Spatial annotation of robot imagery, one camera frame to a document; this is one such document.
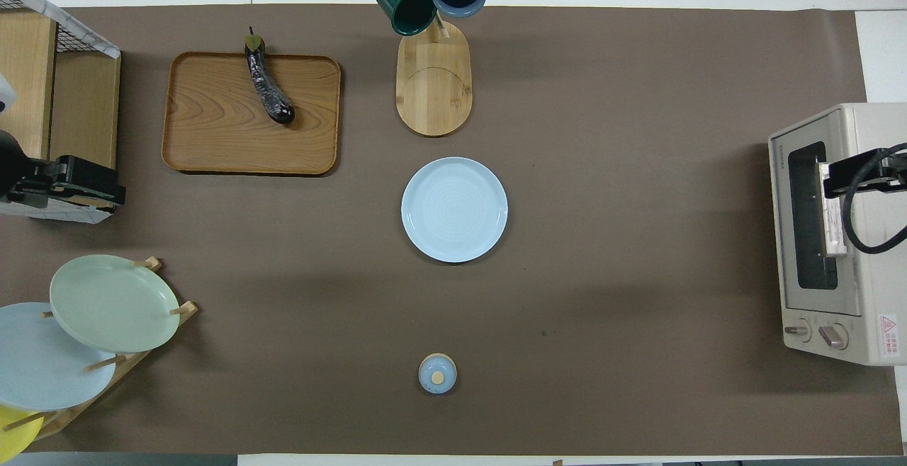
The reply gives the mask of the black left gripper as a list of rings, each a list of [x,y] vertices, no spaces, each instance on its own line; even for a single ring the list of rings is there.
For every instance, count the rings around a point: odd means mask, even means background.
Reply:
[[[122,207],[126,188],[116,170],[81,157],[56,161],[27,157],[14,136],[1,130],[1,201],[47,208],[53,185],[64,176],[70,198],[103,201],[100,207]],[[83,185],[102,185],[92,188]]]

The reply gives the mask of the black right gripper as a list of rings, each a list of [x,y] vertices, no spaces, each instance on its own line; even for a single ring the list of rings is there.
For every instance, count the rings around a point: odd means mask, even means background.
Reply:
[[[852,180],[856,175],[856,184]],[[827,198],[867,191],[906,191],[905,147],[871,149],[827,166]]]

